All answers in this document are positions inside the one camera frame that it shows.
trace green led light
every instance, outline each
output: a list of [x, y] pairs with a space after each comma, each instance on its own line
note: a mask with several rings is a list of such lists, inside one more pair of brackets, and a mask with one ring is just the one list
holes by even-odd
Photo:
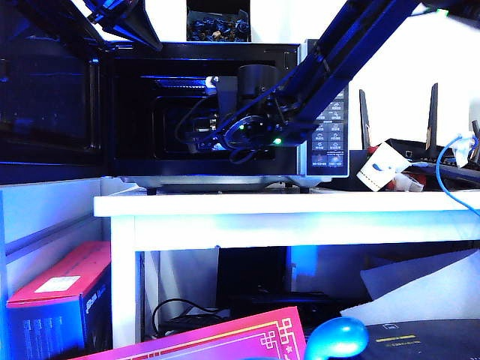
[[449, 11], [448, 10], [443, 10], [443, 9], [438, 9], [436, 11], [438, 14], [442, 14], [443, 16], [447, 17], [449, 15]]

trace microwave oven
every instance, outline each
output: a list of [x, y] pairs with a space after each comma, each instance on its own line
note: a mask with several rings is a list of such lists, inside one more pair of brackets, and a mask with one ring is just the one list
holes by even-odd
[[207, 77], [223, 87], [196, 108], [196, 131], [235, 108], [239, 68], [268, 65], [282, 77], [308, 42], [163, 43], [157, 51], [106, 41], [69, 1], [54, 2], [0, 4], [2, 184], [116, 176], [152, 194], [310, 188], [349, 175], [348, 88], [297, 147], [238, 162], [218, 144], [179, 141], [179, 121], [205, 98]]

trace blue object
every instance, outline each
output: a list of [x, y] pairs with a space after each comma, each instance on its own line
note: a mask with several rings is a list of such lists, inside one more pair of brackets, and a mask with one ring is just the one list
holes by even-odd
[[361, 353], [367, 344], [367, 328], [360, 320], [338, 317], [313, 330], [307, 342], [304, 360], [349, 358]]
[[[440, 177], [440, 163], [442, 161], [443, 155], [446, 153], [447, 149], [455, 144], [458, 140], [461, 140], [462, 136], [458, 135], [455, 137], [451, 142], [449, 142], [439, 153], [438, 158], [436, 159], [436, 166], [435, 166], [435, 175], [436, 175], [436, 180], [438, 181], [438, 185], [442, 188], [443, 192], [447, 194], [449, 197], [451, 197], [453, 200], [455, 200], [457, 203], [460, 203], [461, 205], [465, 206], [467, 209], [472, 211], [474, 214], [480, 216], [480, 211], [476, 210], [473, 208], [471, 205], [467, 204], [466, 202], [458, 199], [456, 196], [454, 196], [449, 189], [446, 188], [446, 186], [443, 184], [442, 178]], [[473, 140], [475, 141], [475, 144], [473, 145], [473, 149], [478, 146], [479, 140], [474, 136]]]

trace pink card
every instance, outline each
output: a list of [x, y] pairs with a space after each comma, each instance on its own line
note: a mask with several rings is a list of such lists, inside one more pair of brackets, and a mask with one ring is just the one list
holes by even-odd
[[77, 360], [302, 360], [305, 337], [296, 307], [285, 307]]

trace table leg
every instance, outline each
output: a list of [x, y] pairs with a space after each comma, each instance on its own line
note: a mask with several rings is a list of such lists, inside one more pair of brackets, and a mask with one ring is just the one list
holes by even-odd
[[112, 217], [112, 336], [113, 347], [139, 343], [139, 254], [135, 252], [134, 217]]

